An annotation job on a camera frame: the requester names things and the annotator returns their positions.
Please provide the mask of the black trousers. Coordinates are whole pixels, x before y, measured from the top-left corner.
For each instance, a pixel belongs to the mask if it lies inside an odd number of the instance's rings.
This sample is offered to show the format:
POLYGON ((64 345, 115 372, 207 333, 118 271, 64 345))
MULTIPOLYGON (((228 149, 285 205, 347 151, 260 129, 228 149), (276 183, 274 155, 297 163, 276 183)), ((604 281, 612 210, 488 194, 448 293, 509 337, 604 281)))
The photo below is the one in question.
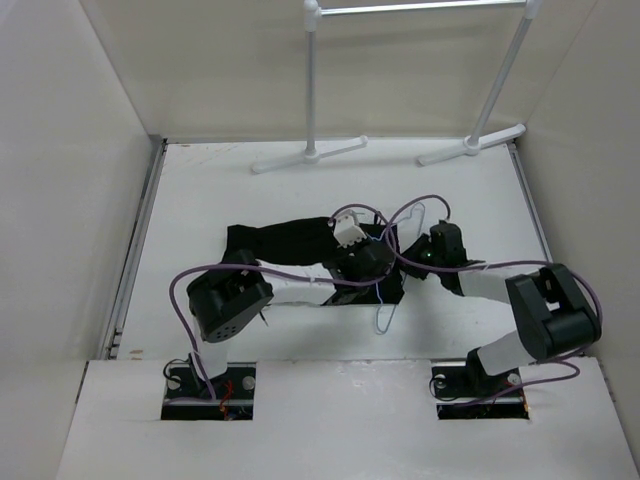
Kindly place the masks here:
MULTIPOLYGON (((260 261, 283 266, 321 264, 339 271, 339 246, 327 217, 292 220, 264 227, 232 225, 227 228, 223 260, 240 250, 251 252, 260 261)), ((402 275, 394 267, 375 286, 335 287, 327 306, 397 305, 404 296, 402 275)))

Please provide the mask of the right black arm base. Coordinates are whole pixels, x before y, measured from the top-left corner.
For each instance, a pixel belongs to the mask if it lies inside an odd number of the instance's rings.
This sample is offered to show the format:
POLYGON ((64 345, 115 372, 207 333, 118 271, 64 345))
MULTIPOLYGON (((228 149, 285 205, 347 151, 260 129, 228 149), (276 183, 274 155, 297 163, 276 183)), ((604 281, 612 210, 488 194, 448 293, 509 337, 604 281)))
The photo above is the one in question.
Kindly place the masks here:
POLYGON ((528 420, 524 390, 494 395, 521 383, 518 369, 482 379, 473 384, 461 363, 440 363, 431 367, 431 395, 436 400, 439 420, 528 420))

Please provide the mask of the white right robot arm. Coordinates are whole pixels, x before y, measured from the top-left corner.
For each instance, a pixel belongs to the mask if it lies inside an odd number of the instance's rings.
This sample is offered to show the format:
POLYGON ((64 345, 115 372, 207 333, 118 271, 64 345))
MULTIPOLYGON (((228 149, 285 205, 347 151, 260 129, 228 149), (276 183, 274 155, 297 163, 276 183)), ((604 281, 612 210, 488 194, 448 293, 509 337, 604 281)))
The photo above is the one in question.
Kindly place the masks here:
POLYGON ((516 369, 556 360, 599 341, 600 309, 578 278, 561 263, 511 261, 488 264, 468 258, 461 229, 444 220, 402 253, 404 271, 468 298, 510 307, 515 330, 471 350, 461 374, 465 396, 494 395, 516 369))

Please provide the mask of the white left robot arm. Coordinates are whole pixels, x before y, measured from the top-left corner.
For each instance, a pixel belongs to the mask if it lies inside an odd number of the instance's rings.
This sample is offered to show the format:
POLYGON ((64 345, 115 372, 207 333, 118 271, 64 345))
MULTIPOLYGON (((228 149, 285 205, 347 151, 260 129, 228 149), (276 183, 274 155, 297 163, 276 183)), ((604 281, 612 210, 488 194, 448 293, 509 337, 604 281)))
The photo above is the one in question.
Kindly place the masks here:
POLYGON ((336 256, 310 265, 277 265, 248 249, 226 255, 186 289, 197 328, 190 386, 206 399, 224 387, 226 343, 270 305, 342 306, 356 303, 367 283, 392 272, 395 259, 385 243, 365 239, 336 256))

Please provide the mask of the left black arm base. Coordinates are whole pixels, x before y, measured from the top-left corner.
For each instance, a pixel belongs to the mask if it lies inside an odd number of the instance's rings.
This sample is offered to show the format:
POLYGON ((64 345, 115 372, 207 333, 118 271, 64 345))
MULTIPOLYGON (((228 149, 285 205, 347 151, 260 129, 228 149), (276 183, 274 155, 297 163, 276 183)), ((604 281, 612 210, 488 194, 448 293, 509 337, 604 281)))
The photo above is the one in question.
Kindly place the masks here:
POLYGON ((257 384, 255 363, 230 363, 210 380, 214 396, 195 367, 175 359, 163 369, 165 390, 160 418, 165 421, 249 421, 257 384))

